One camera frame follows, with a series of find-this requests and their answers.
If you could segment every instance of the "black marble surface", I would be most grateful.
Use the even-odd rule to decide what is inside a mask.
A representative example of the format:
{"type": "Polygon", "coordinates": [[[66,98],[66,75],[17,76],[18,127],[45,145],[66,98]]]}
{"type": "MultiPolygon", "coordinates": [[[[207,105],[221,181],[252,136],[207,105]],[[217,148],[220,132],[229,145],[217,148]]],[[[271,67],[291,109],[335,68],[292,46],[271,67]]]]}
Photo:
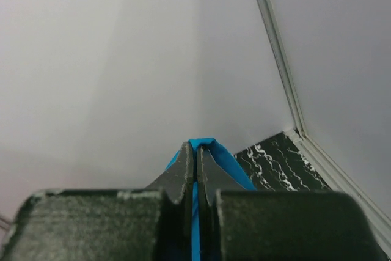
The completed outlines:
{"type": "Polygon", "coordinates": [[[260,191],[330,189],[284,133],[261,141],[234,156],[260,191]]]}

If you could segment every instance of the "black marble tile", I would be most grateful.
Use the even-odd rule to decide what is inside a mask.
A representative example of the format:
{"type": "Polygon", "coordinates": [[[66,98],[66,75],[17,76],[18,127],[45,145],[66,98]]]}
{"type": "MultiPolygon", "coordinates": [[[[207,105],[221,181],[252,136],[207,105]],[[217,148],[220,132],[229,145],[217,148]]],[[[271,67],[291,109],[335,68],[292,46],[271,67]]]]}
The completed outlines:
{"type": "Polygon", "coordinates": [[[261,141],[234,156],[260,191],[330,189],[284,133],[261,141]]]}

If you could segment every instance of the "gray wall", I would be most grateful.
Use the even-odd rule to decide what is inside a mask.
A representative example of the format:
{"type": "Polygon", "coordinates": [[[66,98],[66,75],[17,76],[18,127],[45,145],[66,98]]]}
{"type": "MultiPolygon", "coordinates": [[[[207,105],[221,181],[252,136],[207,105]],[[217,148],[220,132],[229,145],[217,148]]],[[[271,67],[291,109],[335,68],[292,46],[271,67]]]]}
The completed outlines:
{"type": "Polygon", "coordinates": [[[309,134],[391,217],[391,0],[271,0],[309,134]]]}
{"type": "Polygon", "coordinates": [[[0,211],[293,127],[255,0],[0,0],[0,211]]]}

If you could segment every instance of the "folded blue cloth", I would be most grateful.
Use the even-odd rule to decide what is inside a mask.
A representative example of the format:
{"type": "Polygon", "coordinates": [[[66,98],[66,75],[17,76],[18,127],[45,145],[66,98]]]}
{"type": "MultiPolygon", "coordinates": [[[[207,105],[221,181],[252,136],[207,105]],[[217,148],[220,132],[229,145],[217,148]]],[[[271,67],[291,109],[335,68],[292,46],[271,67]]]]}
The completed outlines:
{"type": "MultiPolygon", "coordinates": [[[[232,178],[234,178],[241,186],[245,189],[256,190],[253,183],[242,170],[239,163],[234,159],[228,150],[218,143],[215,138],[201,138],[201,139],[190,139],[194,156],[197,154],[197,149],[200,145],[208,147],[216,163],[223,168],[232,178]]],[[[167,169],[177,159],[178,153],[171,159],[167,169]]],[[[200,219],[198,211],[198,183],[195,182],[193,185],[193,216],[191,224],[191,255],[193,261],[200,261],[200,219]]]]}

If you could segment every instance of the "blue fabric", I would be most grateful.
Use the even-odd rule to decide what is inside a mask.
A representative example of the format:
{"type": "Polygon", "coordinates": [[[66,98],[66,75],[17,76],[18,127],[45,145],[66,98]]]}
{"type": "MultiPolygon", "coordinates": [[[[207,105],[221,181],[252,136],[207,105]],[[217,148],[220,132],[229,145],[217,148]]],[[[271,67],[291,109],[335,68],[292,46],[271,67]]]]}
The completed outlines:
{"type": "MultiPolygon", "coordinates": [[[[242,170],[239,163],[231,155],[228,150],[218,143],[215,138],[201,138],[190,139],[189,143],[192,145],[194,156],[197,154],[197,149],[200,145],[208,147],[216,163],[223,168],[223,170],[233,177],[245,189],[256,190],[249,177],[242,170]]],[[[178,157],[179,151],[171,159],[168,169],[178,157]]],[[[200,218],[198,211],[198,183],[193,185],[193,216],[191,224],[191,254],[193,261],[200,261],[200,218]]]]}

